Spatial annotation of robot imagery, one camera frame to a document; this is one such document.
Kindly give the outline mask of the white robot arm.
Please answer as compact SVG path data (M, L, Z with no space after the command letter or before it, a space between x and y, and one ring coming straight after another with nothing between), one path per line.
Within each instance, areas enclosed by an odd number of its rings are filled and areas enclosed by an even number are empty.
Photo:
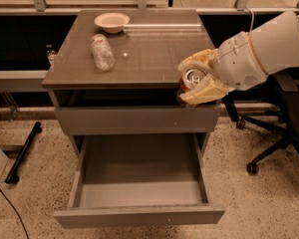
M216 49L183 60L178 65L179 98L192 106L213 102L298 67L299 11L286 11L249 32L236 34Z

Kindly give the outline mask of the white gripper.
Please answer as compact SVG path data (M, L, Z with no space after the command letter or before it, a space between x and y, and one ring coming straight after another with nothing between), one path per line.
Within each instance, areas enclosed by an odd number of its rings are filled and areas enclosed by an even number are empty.
M206 49L190 55L177 67L182 73L189 68L210 73L201 80L198 77L192 81L181 79L178 96L189 105L217 101L234 90L247 91L267 80L246 32L227 39L216 50ZM213 69L219 79L212 75Z

